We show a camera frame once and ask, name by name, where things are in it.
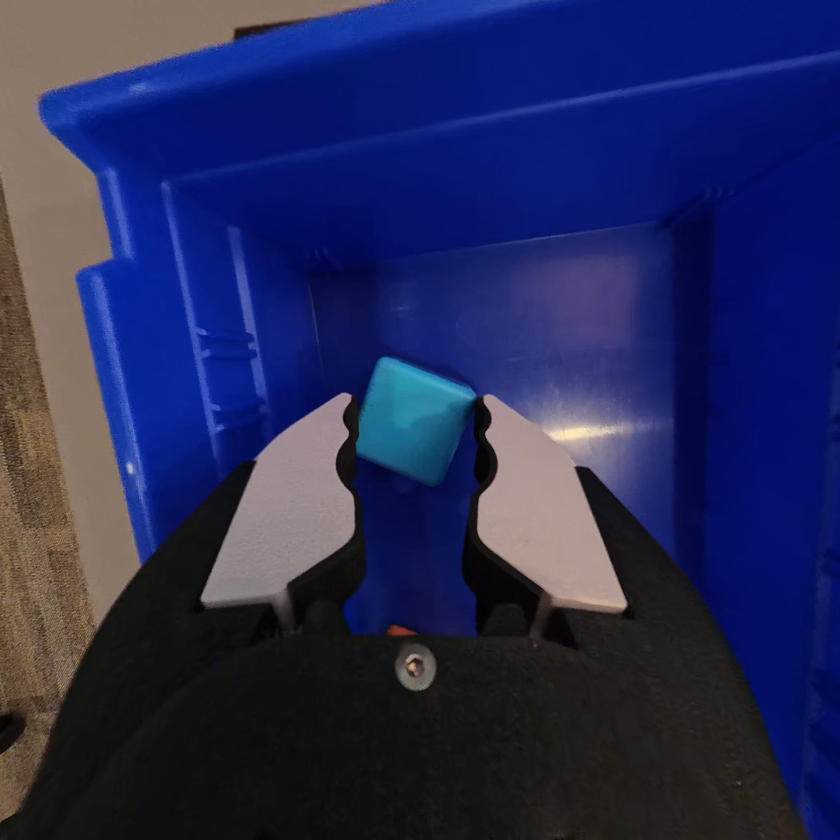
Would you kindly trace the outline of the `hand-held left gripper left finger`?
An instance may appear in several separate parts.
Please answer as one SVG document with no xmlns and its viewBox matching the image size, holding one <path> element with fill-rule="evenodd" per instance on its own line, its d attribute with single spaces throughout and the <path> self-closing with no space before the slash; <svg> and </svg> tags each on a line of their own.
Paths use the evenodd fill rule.
<svg viewBox="0 0 840 840">
<path fill-rule="evenodd" d="M 201 594 L 205 608 L 269 606 L 281 631 L 349 631 L 366 574 L 354 485 L 357 399 L 343 392 L 257 456 Z"/>
</svg>

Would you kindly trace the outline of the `blue plastic bin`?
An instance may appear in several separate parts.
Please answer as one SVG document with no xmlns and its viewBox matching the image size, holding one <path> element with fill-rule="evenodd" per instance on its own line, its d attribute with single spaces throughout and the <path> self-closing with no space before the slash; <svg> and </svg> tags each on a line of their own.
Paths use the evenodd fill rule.
<svg viewBox="0 0 840 840">
<path fill-rule="evenodd" d="M 688 573 L 838 838 L 838 2 L 398 2 L 48 92 L 136 545 L 392 357 Z"/>
</svg>

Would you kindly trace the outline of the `teal magnetic cube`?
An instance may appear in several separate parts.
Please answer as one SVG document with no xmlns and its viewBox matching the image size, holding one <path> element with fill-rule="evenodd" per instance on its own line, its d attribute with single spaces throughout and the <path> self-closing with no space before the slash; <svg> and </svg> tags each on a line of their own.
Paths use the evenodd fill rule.
<svg viewBox="0 0 840 840">
<path fill-rule="evenodd" d="M 475 391 L 393 357 L 373 369 L 359 414 L 356 454 L 428 487 L 448 473 Z"/>
</svg>

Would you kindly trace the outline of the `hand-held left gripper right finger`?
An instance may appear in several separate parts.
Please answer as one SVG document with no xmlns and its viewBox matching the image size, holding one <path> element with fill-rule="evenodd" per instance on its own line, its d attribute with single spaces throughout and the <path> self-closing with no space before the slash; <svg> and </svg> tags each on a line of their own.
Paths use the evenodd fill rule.
<svg viewBox="0 0 840 840">
<path fill-rule="evenodd" d="M 464 579 L 478 634 L 544 634 L 559 611 L 628 608 L 572 458 L 499 398 L 475 409 Z"/>
</svg>

